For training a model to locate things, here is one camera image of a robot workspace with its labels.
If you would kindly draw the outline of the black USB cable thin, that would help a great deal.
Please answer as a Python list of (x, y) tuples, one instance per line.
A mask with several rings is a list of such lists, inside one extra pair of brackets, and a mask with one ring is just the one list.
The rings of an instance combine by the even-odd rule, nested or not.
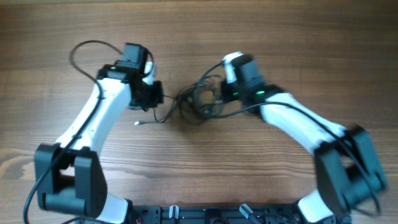
[(135, 126), (140, 126), (144, 124), (162, 124), (165, 123), (173, 114), (174, 110), (177, 107), (177, 96), (169, 96), (169, 95), (163, 95), (163, 97), (170, 98), (172, 99), (172, 103), (170, 105), (170, 108), (168, 112), (161, 118), (158, 118), (156, 115), (156, 110), (153, 108), (153, 115), (154, 119), (152, 121), (136, 121), (134, 123)]

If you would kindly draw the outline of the black USB cable thick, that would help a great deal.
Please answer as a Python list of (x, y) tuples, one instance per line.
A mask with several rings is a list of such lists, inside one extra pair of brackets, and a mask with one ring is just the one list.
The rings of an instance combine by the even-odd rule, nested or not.
[(178, 113), (183, 121), (203, 124), (222, 114), (224, 109), (220, 81), (223, 77), (212, 72), (223, 65), (217, 63), (207, 70), (196, 82), (182, 90), (176, 97)]

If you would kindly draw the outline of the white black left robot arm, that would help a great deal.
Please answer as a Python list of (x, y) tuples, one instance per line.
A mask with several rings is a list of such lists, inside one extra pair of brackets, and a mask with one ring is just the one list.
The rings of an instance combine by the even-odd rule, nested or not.
[(119, 60), (90, 77), (95, 87), (69, 129), (54, 144), (36, 149), (36, 181), (24, 205), (24, 223), (34, 196), (42, 210), (73, 215), (73, 222), (142, 223), (130, 200), (108, 192), (100, 154), (126, 108), (147, 111), (163, 102), (162, 84), (154, 80), (154, 57), (147, 48), (126, 43), (118, 54)]

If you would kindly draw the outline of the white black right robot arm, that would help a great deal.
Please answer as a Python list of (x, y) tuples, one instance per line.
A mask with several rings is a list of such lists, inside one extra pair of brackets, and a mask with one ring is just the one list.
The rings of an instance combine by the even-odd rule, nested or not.
[(317, 115), (299, 103), (291, 93), (268, 85), (256, 61), (242, 52), (222, 59), (226, 79), (222, 94), (228, 101), (239, 100), (296, 140), (313, 157), (316, 189), (296, 203), (306, 223), (342, 217), (367, 200), (381, 213), (378, 194), (387, 180), (369, 133), (360, 126), (346, 128)]

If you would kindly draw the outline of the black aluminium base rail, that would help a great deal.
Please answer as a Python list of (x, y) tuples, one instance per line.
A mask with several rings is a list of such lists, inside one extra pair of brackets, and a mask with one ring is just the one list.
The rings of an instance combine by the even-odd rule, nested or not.
[(306, 224), (296, 203), (270, 204), (249, 207), (244, 204), (233, 207), (169, 207), (133, 206), (124, 223), (132, 224), (212, 224), (212, 223), (262, 223)]

